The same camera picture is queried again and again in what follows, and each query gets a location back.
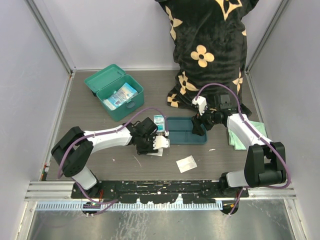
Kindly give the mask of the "dark teal divided tray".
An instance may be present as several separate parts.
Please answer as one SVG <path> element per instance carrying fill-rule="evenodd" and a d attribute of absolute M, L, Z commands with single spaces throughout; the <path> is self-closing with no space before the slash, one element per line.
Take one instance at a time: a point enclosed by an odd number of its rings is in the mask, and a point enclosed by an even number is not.
<path fill-rule="evenodd" d="M 200 136 L 192 133 L 191 117 L 168 117 L 167 126 L 168 138 L 172 145 L 204 145 L 207 143 L 207 134 Z"/>

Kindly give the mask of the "white gauze pad stack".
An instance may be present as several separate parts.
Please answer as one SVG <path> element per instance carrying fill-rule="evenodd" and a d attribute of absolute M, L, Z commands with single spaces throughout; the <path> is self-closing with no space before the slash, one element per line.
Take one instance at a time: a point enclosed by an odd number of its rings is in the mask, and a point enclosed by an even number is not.
<path fill-rule="evenodd" d="M 156 157 L 162 157 L 163 156 L 163 148 L 160 148 L 157 150 L 157 152 L 155 153 L 149 153 L 148 155 L 151 155 L 151 156 L 156 156 Z"/>

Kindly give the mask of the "large blue cotton pack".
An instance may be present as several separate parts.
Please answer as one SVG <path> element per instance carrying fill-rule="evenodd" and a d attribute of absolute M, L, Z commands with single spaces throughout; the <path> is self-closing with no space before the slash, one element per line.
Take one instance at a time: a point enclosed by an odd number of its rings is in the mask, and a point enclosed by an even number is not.
<path fill-rule="evenodd" d="M 104 99 L 102 102 L 113 111 L 135 97 L 137 94 L 138 91 L 126 82 L 119 90 L 115 91 L 110 97 Z"/>

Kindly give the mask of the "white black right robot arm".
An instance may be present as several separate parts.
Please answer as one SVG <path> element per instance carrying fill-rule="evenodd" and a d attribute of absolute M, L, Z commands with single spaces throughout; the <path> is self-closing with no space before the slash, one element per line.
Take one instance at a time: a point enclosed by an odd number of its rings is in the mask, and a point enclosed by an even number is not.
<path fill-rule="evenodd" d="M 219 191 L 231 197 L 242 187 L 274 187 L 287 181 L 285 147 L 281 142 L 273 142 L 261 132 L 241 112 L 241 108 L 231 102 L 229 95 L 219 97 L 217 110 L 209 109 L 203 96 L 195 97 L 192 104 L 198 112 L 192 117 L 192 133 L 203 136 L 214 125 L 222 124 L 234 133 L 244 145 L 247 155 L 242 170 L 225 172 L 219 179 Z"/>

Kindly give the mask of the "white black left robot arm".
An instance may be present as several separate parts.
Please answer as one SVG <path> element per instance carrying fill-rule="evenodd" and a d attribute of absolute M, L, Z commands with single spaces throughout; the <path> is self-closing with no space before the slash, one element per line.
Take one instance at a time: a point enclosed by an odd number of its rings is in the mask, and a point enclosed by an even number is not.
<path fill-rule="evenodd" d="M 72 127 L 51 150 L 51 155 L 61 164 L 62 174 L 74 179 L 88 198 L 95 198 L 100 193 L 98 179 L 86 166 L 91 154 L 113 147 L 134 145 L 137 153 L 156 153 L 154 141 L 158 126 L 149 118 L 128 125 L 100 131 L 83 131 L 80 127 Z"/>

